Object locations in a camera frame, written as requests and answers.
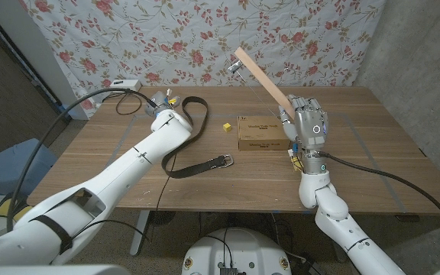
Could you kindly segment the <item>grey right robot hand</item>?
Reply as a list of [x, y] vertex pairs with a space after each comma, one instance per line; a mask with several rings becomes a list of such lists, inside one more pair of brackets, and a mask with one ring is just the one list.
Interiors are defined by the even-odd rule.
[[294, 109], [294, 118], [279, 106], [280, 120], [285, 135], [304, 150], [323, 148], [328, 133], [328, 115], [315, 98], [288, 95]]

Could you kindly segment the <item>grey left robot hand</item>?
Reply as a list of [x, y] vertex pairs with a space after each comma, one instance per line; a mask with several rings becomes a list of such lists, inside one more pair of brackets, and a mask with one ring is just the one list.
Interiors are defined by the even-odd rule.
[[170, 98], [167, 96], [166, 93], [162, 91], [156, 92], [150, 100], [155, 104], [155, 106], [147, 103], [145, 113], [153, 118], [157, 117], [159, 113], [164, 110], [174, 109], [175, 107], [178, 107], [181, 101], [179, 96], [174, 96]]

